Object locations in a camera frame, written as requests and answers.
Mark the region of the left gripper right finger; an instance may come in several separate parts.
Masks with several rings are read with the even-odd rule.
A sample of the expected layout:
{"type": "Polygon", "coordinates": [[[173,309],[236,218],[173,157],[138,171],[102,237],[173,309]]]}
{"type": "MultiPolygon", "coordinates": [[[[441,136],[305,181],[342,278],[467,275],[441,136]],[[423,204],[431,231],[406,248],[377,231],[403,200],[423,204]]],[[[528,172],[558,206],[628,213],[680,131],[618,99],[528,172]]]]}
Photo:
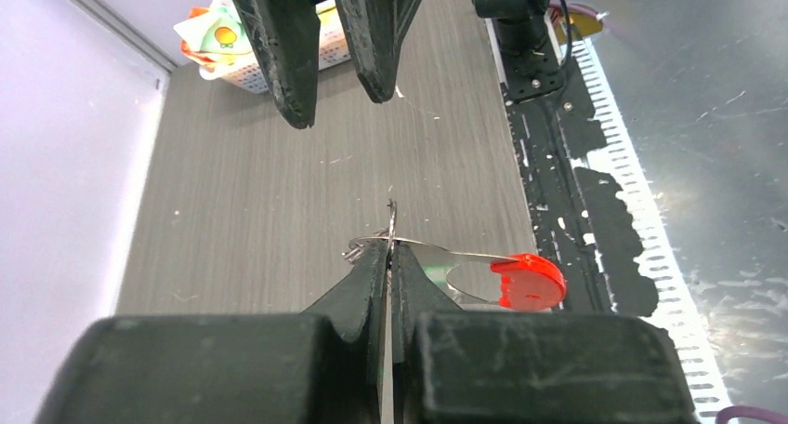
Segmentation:
{"type": "Polygon", "coordinates": [[[393,259],[397,423],[692,423],[668,333],[608,314],[466,311],[393,259]]]}

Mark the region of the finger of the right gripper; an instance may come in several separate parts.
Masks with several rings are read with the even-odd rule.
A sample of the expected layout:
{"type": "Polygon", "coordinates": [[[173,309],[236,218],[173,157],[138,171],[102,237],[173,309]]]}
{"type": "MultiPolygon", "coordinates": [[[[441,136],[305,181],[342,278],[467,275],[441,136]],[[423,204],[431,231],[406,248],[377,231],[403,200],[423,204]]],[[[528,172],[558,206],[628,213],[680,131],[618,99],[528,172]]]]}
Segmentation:
{"type": "Polygon", "coordinates": [[[356,74],[370,100],[395,92],[401,47],[423,0],[335,0],[356,74]]]}
{"type": "MultiPolygon", "coordinates": [[[[311,49],[308,40],[316,39],[320,22],[310,0],[232,0],[250,35],[258,65],[269,63],[270,47],[280,48],[285,57],[311,49]]],[[[314,125],[318,72],[309,71],[300,83],[272,83],[269,93],[276,108],[292,127],[304,129],[314,125]]]]}

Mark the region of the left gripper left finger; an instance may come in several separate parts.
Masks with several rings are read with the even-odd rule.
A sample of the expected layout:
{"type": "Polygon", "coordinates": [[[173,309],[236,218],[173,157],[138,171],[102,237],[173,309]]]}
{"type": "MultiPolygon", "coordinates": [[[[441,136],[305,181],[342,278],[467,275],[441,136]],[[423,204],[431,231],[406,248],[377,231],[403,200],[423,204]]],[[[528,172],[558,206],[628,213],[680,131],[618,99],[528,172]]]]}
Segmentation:
{"type": "Polygon", "coordinates": [[[387,251],[301,312],[114,316],[75,342],[39,423],[377,423],[387,251]]]}

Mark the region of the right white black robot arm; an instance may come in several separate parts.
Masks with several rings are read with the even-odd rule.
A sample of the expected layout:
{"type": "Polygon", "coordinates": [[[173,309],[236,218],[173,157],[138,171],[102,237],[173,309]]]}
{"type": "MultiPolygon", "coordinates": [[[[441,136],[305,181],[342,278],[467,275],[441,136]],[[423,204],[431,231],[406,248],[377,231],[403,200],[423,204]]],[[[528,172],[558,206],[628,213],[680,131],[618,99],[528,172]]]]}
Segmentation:
{"type": "MultiPolygon", "coordinates": [[[[317,5],[326,0],[231,0],[274,103],[297,129],[313,126],[319,73],[317,5]]],[[[334,0],[358,79],[384,103],[397,84],[401,46],[422,0],[334,0]]],[[[494,20],[506,55],[542,50],[550,0],[472,0],[494,20]]]]}

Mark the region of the white plastic basket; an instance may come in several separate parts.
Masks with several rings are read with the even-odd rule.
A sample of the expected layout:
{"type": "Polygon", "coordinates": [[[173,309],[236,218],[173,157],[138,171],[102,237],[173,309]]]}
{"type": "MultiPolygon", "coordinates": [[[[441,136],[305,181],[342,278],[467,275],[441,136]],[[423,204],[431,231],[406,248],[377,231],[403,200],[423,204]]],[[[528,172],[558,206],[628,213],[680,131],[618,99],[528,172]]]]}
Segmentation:
{"type": "Polygon", "coordinates": [[[263,94],[269,91],[267,72],[272,83],[300,83],[306,72],[319,72],[348,62],[348,42],[338,13],[332,11],[326,15],[327,18],[321,18],[318,37],[308,40],[311,49],[307,52],[285,57],[280,48],[275,53],[271,46],[269,63],[263,67],[252,52],[240,56],[232,65],[217,65],[212,72],[200,66],[199,75],[205,81],[223,81],[252,94],[263,94]]]}

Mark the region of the colourful patterned cloth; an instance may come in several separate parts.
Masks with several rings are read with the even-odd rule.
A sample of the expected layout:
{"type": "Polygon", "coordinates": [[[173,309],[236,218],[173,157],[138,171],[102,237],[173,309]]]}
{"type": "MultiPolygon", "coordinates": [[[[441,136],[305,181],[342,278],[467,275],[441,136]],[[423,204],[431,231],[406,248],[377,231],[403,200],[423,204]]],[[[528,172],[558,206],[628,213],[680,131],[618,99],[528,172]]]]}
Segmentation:
{"type": "MultiPolygon", "coordinates": [[[[319,68],[349,60],[335,0],[322,1],[315,10],[321,23],[319,68]]],[[[193,7],[174,31],[180,37],[181,53],[202,67],[207,80],[258,67],[250,35],[232,0],[212,0],[208,7],[193,7]]]]}

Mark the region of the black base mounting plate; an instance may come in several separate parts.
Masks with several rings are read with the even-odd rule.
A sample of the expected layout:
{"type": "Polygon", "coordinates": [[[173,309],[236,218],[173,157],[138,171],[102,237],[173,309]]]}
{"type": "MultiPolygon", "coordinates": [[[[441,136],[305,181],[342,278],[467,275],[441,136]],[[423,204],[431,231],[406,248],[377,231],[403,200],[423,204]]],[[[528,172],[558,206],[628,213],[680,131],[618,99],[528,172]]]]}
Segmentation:
{"type": "Polygon", "coordinates": [[[576,36],[557,88],[531,99],[519,95],[520,65],[503,60],[501,89],[536,249],[564,276],[561,308],[651,317],[659,290],[641,272],[644,245],[624,185],[590,162],[609,140],[592,101],[590,68],[581,62],[588,47],[576,36]]]}

